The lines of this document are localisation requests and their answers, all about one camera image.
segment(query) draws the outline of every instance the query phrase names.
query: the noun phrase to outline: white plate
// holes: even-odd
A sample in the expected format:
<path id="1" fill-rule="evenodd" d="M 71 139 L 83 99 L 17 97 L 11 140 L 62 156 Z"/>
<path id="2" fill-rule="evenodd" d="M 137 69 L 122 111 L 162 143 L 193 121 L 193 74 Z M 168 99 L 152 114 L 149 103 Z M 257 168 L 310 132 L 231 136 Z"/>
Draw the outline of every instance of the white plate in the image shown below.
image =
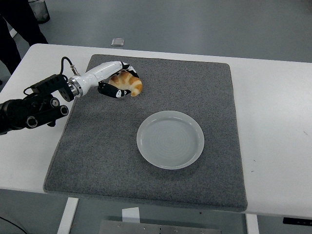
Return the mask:
<path id="1" fill-rule="evenodd" d="M 136 143 L 143 157 L 163 169 L 191 165 L 204 148 L 204 134 L 190 116 L 161 111 L 149 116 L 138 129 Z"/>

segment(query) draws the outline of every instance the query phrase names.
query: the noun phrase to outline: plate rim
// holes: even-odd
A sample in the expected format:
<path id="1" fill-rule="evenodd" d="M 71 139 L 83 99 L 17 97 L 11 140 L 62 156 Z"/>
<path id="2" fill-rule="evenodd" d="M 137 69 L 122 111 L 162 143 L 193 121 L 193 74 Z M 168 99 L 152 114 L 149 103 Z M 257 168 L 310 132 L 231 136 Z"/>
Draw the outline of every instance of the plate rim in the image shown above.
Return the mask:
<path id="1" fill-rule="evenodd" d="M 197 150 L 197 153 L 195 156 L 193 156 L 192 158 L 190 158 L 190 160 L 182 165 L 179 165 L 179 166 L 174 166 L 174 167 L 169 167 L 169 166 L 161 166 L 161 165 L 158 165 L 158 164 L 155 164 L 155 163 L 152 163 L 151 161 L 149 161 L 145 155 L 142 153 L 141 151 L 141 134 L 142 134 L 142 131 L 143 131 L 143 128 L 148 126 L 150 123 L 152 123 L 153 121 L 151 121 L 150 123 L 148 123 L 150 121 L 150 119 L 153 119 L 154 116 L 156 115 L 160 115 L 161 113 L 165 114 L 165 115 L 168 115 L 168 114 L 175 114 L 175 115 L 180 115 L 179 117 L 181 116 L 184 116 L 185 118 L 187 118 L 188 120 L 190 120 L 192 122 L 192 124 L 194 124 L 198 130 L 198 134 L 197 134 L 197 137 L 198 139 L 200 140 L 200 144 L 198 146 L 198 150 Z M 159 168 L 162 168 L 162 169 L 166 169 L 166 170 L 178 170 L 178 169 L 182 169 L 182 168 L 185 168 L 185 167 L 188 167 L 190 166 L 192 163 L 194 163 L 202 154 L 202 151 L 204 149 L 204 145 L 205 145 L 205 137 L 204 137 L 204 133 L 200 127 L 200 125 L 192 118 L 190 117 L 189 115 L 183 113 L 183 112 L 179 112 L 179 111 L 159 111 L 159 112 L 156 112 L 150 116 L 148 116 L 139 126 L 138 130 L 137 130 L 137 134 L 136 134 L 136 144 L 137 144 L 137 147 L 139 149 L 139 152 L 140 154 L 143 156 L 143 158 L 148 161 L 149 163 L 151 163 L 152 165 L 156 166 L 156 167 L 159 167 Z"/>

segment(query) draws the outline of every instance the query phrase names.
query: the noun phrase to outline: trash can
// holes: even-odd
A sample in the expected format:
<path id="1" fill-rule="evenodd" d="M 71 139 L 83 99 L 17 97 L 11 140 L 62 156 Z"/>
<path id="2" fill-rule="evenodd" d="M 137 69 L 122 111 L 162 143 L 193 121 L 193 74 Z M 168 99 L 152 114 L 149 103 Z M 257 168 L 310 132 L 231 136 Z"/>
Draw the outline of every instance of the trash can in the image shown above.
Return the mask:
<path id="1" fill-rule="evenodd" d="M 38 23 L 46 23 L 50 19 L 47 5 L 44 0 L 28 0 Z"/>

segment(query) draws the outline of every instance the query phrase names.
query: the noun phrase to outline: white table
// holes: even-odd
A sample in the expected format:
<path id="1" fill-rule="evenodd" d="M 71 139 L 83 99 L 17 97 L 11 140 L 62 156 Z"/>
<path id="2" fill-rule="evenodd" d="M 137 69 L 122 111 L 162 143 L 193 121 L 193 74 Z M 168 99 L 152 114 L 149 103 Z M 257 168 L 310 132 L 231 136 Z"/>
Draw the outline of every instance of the white table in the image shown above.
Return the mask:
<path id="1" fill-rule="evenodd" d="M 60 71 L 63 56 L 84 73 L 93 54 L 229 64 L 244 170 L 246 213 L 312 218 L 312 64 L 63 45 L 32 46 L 0 93 L 0 103 Z M 64 74 L 72 71 L 65 61 Z M 53 95 L 69 108 L 58 92 Z M 0 136 L 0 188 L 43 193 L 67 118 L 56 127 Z"/>

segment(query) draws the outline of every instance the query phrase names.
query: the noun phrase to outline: white paper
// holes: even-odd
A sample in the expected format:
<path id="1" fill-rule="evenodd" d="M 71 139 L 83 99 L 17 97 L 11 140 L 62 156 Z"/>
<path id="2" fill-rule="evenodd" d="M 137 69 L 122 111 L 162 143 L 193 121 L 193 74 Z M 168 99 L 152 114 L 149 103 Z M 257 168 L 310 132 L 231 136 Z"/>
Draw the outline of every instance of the white paper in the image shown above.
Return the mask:
<path id="1" fill-rule="evenodd" d="M 138 207 L 122 209 L 122 222 L 140 223 Z"/>

